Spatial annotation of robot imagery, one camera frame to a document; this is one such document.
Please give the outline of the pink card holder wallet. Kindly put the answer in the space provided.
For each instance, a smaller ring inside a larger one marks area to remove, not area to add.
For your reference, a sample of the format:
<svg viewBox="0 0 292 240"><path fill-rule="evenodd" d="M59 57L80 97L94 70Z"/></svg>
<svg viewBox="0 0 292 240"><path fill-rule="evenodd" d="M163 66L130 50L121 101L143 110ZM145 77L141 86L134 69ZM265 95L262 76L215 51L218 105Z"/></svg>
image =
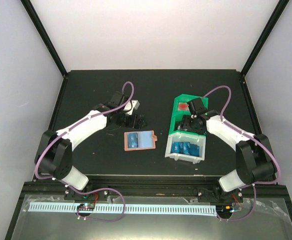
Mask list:
<svg viewBox="0 0 292 240"><path fill-rule="evenodd" d="M138 148L128 148L127 134L138 133ZM125 151L140 151L140 150L151 150L156 148L157 136L153 130L148 131L131 131L124 133L124 150Z"/></svg>

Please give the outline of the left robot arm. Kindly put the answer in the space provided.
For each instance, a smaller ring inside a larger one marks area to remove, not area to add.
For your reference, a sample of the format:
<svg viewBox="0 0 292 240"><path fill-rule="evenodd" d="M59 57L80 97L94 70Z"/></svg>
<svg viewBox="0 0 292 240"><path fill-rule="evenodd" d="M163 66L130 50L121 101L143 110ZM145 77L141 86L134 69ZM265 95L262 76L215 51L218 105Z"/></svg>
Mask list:
<svg viewBox="0 0 292 240"><path fill-rule="evenodd" d="M35 160L35 176L38 179L55 179L75 188L83 200L93 194L88 177L73 165L73 151L94 133L111 125L139 129L144 117L135 114L140 102L116 92L110 101L98 104L75 123L43 133Z"/></svg>

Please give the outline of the blue credit card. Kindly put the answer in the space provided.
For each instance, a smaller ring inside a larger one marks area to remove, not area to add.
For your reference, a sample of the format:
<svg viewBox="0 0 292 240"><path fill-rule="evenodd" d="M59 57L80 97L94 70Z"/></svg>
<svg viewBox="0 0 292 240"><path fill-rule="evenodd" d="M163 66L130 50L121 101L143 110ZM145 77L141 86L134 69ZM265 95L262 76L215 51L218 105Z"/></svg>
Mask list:
<svg viewBox="0 0 292 240"><path fill-rule="evenodd" d="M130 132L127 134L127 144L129 149L138 148L138 133Z"/></svg>

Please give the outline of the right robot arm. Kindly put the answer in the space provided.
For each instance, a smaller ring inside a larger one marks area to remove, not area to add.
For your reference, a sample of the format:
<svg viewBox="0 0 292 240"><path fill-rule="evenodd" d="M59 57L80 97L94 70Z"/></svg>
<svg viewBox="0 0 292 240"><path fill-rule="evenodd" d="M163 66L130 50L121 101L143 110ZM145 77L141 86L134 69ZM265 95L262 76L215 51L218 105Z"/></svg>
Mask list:
<svg viewBox="0 0 292 240"><path fill-rule="evenodd" d="M227 121L215 110L209 111L200 97L187 102L188 130L193 133L210 133L217 136L235 151L235 169L219 179L213 196L223 202L231 191L253 184L274 184L266 178L279 177L279 166L272 152L270 141L264 134L246 132Z"/></svg>

